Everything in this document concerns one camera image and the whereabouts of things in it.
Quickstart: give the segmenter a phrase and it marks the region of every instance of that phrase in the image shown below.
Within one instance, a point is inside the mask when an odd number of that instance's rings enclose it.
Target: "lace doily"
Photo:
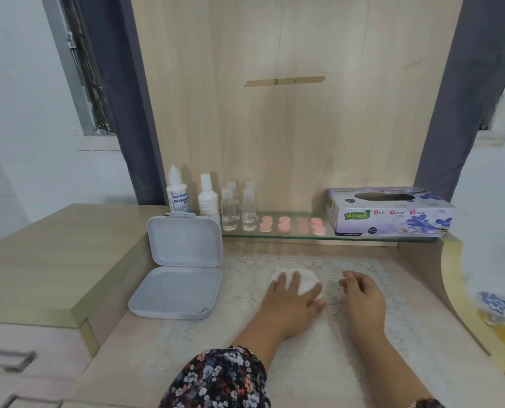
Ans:
[[[312,270],[323,283],[328,305],[309,331],[282,344],[268,375],[270,396],[371,404],[364,366],[349,339],[341,305],[344,293],[338,285],[342,271],[354,270],[370,275],[385,296],[389,341],[433,395],[447,407],[452,405],[459,388],[446,362],[381,265],[363,258],[226,257],[220,267],[222,281],[213,313],[199,321],[165,321],[142,373],[161,377],[166,389],[196,354],[228,346],[258,310],[277,266]]]

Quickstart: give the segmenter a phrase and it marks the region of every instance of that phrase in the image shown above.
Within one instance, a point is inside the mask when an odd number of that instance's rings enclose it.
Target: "table surface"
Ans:
[[[439,353],[459,378],[466,400],[461,406],[505,406],[505,376],[492,364],[466,329],[420,279],[398,248],[231,243],[227,254],[370,257],[378,260],[428,331]],[[68,395],[69,401],[154,408],[166,390],[156,378],[141,373],[144,358],[156,341],[163,320],[123,317],[88,369]],[[274,406],[318,406],[319,401],[272,401]],[[351,404],[345,408],[361,406]]]
[[[0,240],[0,322],[80,326],[167,206],[69,205]]]

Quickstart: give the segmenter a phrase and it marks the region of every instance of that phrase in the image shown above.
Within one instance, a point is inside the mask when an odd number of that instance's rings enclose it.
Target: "drawer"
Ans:
[[[0,373],[74,379],[91,360],[79,329],[0,324]]]
[[[41,379],[0,375],[0,407],[56,408],[61,405],[72,380]]]

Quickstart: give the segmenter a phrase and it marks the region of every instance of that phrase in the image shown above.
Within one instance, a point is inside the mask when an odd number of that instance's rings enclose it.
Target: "black floral fabric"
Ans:
[[[174,379],[160,408],[270,408],[266,370],[248,349],[211,349],[192,359]],[[435,399],[409,408],[444,408]]]

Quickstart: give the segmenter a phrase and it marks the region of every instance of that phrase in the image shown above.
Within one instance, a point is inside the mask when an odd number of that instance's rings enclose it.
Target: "bottle label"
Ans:
[[[190,206],[188,205],[188,190],[170,193],[171,200],[169,203],[172,212],[190,212]]]

